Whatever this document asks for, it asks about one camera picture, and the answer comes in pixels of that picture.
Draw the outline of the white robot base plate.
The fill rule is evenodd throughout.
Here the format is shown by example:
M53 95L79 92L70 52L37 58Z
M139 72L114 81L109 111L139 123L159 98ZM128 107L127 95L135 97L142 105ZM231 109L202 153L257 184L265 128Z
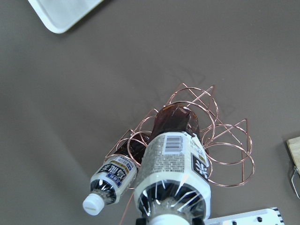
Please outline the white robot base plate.
M284 225L277 207L249 211L224 217L211 218L205 225Z

